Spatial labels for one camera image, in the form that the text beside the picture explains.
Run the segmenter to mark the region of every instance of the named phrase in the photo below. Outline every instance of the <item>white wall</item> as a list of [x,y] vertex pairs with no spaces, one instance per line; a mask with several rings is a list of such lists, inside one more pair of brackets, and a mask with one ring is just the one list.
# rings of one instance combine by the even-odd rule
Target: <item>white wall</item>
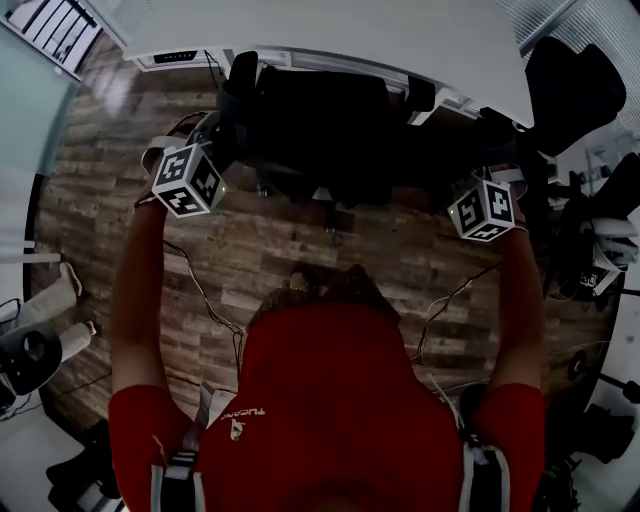
[[77,83],[4,25],[0,69],[0,168],[48,174]]
[[[2,245],[24,240],[29,198],[35,173],[0,167],[0,254],[22,253]],[[0,304],[23,299],[22,264],[0,264]]]
[[[0,0],[0,9],[7,1]],[[0,69],[1,247],[24,240],[34,174],[48,174],[53,167],[77,84],[3,25]],[[22,265],[0,264],[0,303],[22,295]]]

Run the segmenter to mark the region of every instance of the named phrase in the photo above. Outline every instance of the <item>white cube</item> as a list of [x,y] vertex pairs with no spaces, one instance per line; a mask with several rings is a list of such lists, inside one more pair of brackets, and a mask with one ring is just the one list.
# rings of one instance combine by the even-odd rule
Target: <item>white cube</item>
[[167,148],[152,188],[174,216],[209,213],[227,186],[199,144]]
[[490,242],[515,225],[509,184],[480,181],[449,207],[449,216],[462,238]]

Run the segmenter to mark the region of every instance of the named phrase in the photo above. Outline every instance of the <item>black office chair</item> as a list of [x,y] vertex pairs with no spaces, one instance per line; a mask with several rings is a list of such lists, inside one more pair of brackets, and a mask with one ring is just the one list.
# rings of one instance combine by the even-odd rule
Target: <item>black office chair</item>
[[[516,156],[509,161],[522,169],[527,181],[528,191],[520,207],[532,238],[544,240],[549,235],[547,181],[552,166],[540,152],[557,156],[613,121],[627,93],[615,66],[592,44],[575,53],[563,42],[545,37],[533,49],[526,74],[535,125],[515,129]],[[485,122],[503,130],[513,124],[491,109],[482,109],[481,115]]]
[[407,125],[413,111],[434,106],[435,87],[415,78],[394,121],[381,78],[267,67],[256,80],[257,68],[255,52],[235,58],[218,95],[214,144],[256,169],[263,195],[315,196],[331,213],[336,203],[386,204],[393,186],[413,186],[435,191],[446,206],[448,183],[504,161],[515,147],[510,131],[470,130],[446,140],[429,126]]
[[593,44],[575,53],[545,37],[533,49],[526,73],[535,119],[526,139],[549,156],[613,121],[627,100],[615,66]]

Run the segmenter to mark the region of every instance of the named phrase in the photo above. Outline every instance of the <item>desk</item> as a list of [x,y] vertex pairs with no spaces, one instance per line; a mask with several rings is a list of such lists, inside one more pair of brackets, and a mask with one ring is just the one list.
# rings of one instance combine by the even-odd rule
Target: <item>desk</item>
[[511,22],[493,0],[153,0],[124,57],[203,48],[344,56],[434,81],[533,126]]
[[[640,229],[640,208],[629,215],[629,220]],[[628,290],[640,290],[640,263],[629,266],[624,287]],[[640,297],[620,297],[602,373],[622,382],[640,382]],[[637,432],[640,405],[630,403],[622,396],[620,389],[603,381],[596,384],[589,403],[609,409],[614,415],[636,417],[633,427],[636,435],[619,459],[605,465],[591,455],[580,454],[575,457],[582,460],[574,472],[578,500],[589,504],[581,510],[622,510],[640,489],[640,434]]]

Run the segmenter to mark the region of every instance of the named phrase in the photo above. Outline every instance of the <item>backpack strap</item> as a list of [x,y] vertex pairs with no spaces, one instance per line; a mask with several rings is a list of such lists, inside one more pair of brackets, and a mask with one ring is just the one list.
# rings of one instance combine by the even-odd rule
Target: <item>backpack strap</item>
[[464,424],[462,415],[431,374],[429,378],[451,409],[458,436],[463,442],[464,480],[458,512],[509,512],[511,480],[507,459],[499,448],[480,444],[478,437]]
[[196,419],[182,440],[183,449],[169,458],[167,467],[151,466],[151,512],[205,512],[202,474],[194,471],[200,434],[209,423],[213,389],[200,386]]

